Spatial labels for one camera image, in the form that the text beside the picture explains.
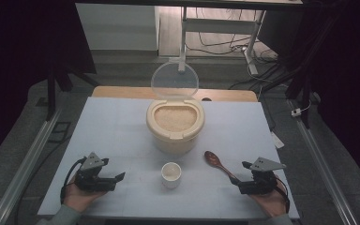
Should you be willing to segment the cream rice container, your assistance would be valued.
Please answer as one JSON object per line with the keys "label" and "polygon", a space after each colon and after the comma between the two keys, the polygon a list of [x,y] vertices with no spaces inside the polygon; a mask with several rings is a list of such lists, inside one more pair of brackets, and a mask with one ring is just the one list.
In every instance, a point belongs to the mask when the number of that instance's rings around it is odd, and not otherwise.
{"label": "cream rice container", "polygon": [[[172,132],[161,128],[155,120],[157,109],[165,106],[190,107],[197,113],[195,124],[186,130]],[[205,122],[205,113],[202,104],[196,99],[164,99],[154,100],[146,112],[146,125],[155,138],[159,150],[169,154],[182,155],[190,151],[196,144],[199,133]]]}

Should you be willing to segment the person's left hand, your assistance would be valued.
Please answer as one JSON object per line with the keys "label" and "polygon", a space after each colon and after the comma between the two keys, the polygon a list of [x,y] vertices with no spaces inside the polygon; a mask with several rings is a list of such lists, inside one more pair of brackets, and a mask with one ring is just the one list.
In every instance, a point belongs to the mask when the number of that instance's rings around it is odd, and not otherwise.
{"label": "person's left hand", "polygon": [[65,188],[65,198],[63,204],[72,208],[73,210],[82,213],[84,212],[96,199],[105,195],[105,192],[88,192],[79,189],[73,181],[70,181]]}

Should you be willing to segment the rice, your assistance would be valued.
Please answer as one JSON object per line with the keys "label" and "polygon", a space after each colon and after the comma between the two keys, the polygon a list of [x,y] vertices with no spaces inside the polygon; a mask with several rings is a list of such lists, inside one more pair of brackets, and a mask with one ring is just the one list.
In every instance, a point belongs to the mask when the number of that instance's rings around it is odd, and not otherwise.
{"label": "rice", "polygon": [[179,132],[195,124],[197,113],[190,107],[165,106],[156,110],[155,120],[161,128]]}

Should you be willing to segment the white cabinet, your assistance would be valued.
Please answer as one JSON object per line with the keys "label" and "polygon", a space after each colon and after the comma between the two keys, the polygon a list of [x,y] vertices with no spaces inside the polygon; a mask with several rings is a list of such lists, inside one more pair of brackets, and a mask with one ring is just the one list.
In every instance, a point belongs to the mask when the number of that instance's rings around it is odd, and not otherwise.
{"label": "white cabinet", "polygon": [[91,50],[158,50],[158,7],[77,3],[76,8]]}

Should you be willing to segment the aluminium rail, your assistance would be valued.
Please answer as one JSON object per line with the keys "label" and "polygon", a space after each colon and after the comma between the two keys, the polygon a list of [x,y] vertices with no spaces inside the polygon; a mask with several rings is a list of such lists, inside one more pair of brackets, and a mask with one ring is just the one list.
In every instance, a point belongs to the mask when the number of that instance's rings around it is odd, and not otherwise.
{"label": "aluminium rail", "polygon": [[340,188],[335,176],[317,144],[314,135],[301,120],[301,115],[295,115],[291,109],[291,117],[296,121],[297,126],[302,134],[304,142],[312,156],[312,159],[320,173],[320,176],[326,186],[329,195],[338,211],[338,214],[344,225],[358,225],[357,219],[351,209],[342,189]]}
{"label": "aluminium rail", "polygon": [[24,190],[26,181],[31,175],[31,172],[34,169],[44,145],[48,141],[61,112],[61,109],[57,109],[56,112],[52,114],[51,119],[42,124],[42,127],[39,129],[36,138],[28,149],[20,168],[16,171],[13,179],[10,181],[0,201],[0,225],[5,225],[12,209],[15,206],[15,203],[19,200],[20,195]]}

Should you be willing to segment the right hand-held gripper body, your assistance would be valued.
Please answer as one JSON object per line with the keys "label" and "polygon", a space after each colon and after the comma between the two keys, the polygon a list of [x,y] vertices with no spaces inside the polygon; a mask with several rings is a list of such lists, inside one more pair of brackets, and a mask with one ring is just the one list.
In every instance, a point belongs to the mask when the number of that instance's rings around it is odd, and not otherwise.
{"label": "right hand-held gripper body", "polygon": [[258,157],[250,167],[252,181],[241,182],[238,188],[242,194],[268,194],[272,192],[278,184],[274,171],[285,168],[285,164],[264,157]]}

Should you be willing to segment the white cup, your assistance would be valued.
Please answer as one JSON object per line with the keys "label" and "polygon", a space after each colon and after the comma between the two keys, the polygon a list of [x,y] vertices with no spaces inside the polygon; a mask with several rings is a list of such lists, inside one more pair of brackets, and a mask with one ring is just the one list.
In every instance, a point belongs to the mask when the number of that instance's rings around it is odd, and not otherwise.
{"label": "white cup", "polygon": [[168,162],[161,168],[162,184],[165,188],[177,188],[181,182],[182,170],[175,162]]}

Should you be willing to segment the person's right hand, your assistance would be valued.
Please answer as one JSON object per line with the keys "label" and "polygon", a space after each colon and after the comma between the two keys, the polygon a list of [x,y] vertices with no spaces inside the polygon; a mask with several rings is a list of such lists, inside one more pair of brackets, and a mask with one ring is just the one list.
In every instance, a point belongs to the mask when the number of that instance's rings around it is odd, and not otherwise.
{"label": "person's right hand", "polygon": [[250,198],[253,199],[270,218],[279,217],[287,213],[286,200],[275,189],[265,195],[250,195]]}

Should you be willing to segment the wooden table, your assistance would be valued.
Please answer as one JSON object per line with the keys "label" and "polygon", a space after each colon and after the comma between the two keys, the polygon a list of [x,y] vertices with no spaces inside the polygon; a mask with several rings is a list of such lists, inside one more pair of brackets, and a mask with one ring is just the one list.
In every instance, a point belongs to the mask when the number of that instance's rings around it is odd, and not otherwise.
{"label": "wooden table", "polygon": [[[94,98],[158,98],[150,87],[130,86],[98,86],[94,89],[92,96]],[[194,98],[198,100],[210,99],[211,101],[258,101],[256,94],[248,90],[200,89]]]}

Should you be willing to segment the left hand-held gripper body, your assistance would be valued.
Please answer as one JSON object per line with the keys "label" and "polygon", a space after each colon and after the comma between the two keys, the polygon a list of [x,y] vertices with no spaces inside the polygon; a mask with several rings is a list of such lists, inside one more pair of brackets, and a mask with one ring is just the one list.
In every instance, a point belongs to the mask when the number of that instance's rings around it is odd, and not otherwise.
{"label": "left hand-held gripper body", "polygon": [[101,158],[92,152],[76,172],[75,185],[89,192],[114,191],[116,183],[114,178],[99,177],[99,173],[104,167]]}

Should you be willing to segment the white table mat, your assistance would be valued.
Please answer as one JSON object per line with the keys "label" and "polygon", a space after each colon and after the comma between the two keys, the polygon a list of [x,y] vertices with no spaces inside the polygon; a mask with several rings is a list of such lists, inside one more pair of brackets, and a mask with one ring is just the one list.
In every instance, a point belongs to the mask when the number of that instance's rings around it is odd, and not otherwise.
{"label": "white table mat", "polygon": [[[209,166],[205,151],[215,153],[240,180],[251,178],[242,161],[278,160],[263,108],[258,102],[205,102],[205,123],[195,147],[184,155],[158,150],[146,125],[147,99],[90,97],[82,110],[67,150],[38,212],[55,214],[60,190],[70,167],[94,152],[109,163],[102,177],[126,173],[113,192],[86,211],[98,218],[263,219],[264,212],[240,193],[221,170]],[[168,162],[182,170],[176,188],[162,184],[161,168]]]}

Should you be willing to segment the black stand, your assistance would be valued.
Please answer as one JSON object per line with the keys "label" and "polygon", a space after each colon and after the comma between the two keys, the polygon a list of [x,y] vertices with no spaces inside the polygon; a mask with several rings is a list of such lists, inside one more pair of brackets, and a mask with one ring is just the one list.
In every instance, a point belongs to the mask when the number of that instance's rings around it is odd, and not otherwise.
{"label": "black stand", "polygon": [[290,86],[285,92],[287,99],[296,99],[301,96],[300,119],[306,128],[309,128],[308,109],[310,107],[310,72],[308,66],[301,65],[292,77]]}
{"label": "black stand", "polygon": [[73,83],[69,78],[69,74],[73,74],[81,80],[89,83],[93,87],[99,86],[99,82],[88,76],[88,72],[81,71],[78,67],[71,65],[69,62],[51,61],[47,73],[48,84],[48,112],[47,121],[53,119],[56,113],[56,91],[55,86],[58,85],[61,91],[69,92],[73,88]]}

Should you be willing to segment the brown wooden spoon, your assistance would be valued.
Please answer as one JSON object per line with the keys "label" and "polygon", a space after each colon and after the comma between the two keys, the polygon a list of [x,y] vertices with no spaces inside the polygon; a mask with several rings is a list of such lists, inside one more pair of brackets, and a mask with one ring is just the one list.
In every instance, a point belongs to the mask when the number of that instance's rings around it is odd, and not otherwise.
{"label": "brown wooden spoon", "polygon": [[227,170],[220,162],[220,159],[218,158],[218,156],[216,154],[214,154],[211,151],[205,151],[204,152],[204,158],[205,161],[212,167],[216,167],[221,169],[222,171],[224,171],[230,178],[230,176],[232,177],[236,177],[235,175],[233,175],[229,170]]}

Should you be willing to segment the clear container lid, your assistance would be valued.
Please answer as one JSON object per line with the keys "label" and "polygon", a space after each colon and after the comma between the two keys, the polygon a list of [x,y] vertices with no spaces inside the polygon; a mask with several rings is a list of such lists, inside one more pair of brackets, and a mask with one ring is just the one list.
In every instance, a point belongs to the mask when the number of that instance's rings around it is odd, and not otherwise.
{"label": "clear container lid", "polygon": [[159,98],[193,98],[199,90],[199,77],[187,64],[168,62],[154,72],[151,88]]}

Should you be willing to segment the white paper strip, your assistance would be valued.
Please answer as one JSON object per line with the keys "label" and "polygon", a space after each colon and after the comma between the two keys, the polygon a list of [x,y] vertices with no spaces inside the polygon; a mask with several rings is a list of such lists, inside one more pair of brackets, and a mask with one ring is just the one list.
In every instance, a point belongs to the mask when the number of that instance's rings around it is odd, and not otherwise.
{"label": "white paper strip", "polygon": [[273,138],[276,149],[280,149],[284,146],[283,141],[274,132],[271,132],[271,136]]}

